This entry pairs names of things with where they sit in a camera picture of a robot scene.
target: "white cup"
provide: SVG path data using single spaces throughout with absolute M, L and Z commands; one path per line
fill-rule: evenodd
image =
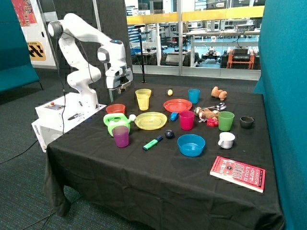
M 230 149 L 234 144 L 235 136 L 232 133 L 223 132 L 220 133 L 220 140 L 218 145 L 221 146 L 223 149 Z

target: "teal partition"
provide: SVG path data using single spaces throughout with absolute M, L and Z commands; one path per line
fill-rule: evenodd
M 11 0 L 1 0 L 1 8 L 0 92 L 39 81 Z
M 307 229 L 307 51 L 305 0 L 267 0 L 260 33 L 261 78 L 287 230 Z

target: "glass wall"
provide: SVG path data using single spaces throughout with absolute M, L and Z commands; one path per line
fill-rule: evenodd
M 134 72 L 259 79 L 264 0 L 126 0 L 126 7 Z

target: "red book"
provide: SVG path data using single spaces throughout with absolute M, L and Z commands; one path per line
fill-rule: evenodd
M 217 157 L 210 175 L 263 193 L 265 169 Z

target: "gray carpet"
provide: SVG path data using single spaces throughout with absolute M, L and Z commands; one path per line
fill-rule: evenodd
M 33 83 L 0 94 L 0 162 L 24 152 L 35 141 L 31 123 L 38 117 L 35 107 L 62 96 L 62 85 L 54 70 L 36 70 L 44 87 Z M 61 72 L 65 82 L 67 73 Z M 135 84 L 141 84 L 142 76 L 135 75 Z M 216 80 L 178 76 L 146 75 L 149 83 L 212 88 L 218 85 L 224 90 L 252 92 L 255 81 Z M 74 92 L 65 84 L 66 92 Z M 0 164 L 0 229 L 17 230 L 43 227 L 51 208 L 43 193 L 45 154 L 38 143 L 27 152 Z M 138 222 L 128 221 L 105 207 L 91 204 L 75 190 L 65 187 L 65 194 L 73 202 L 69 214 L 60 218 L 51 215 L 44 229 L 53 230 L 149 230 Z

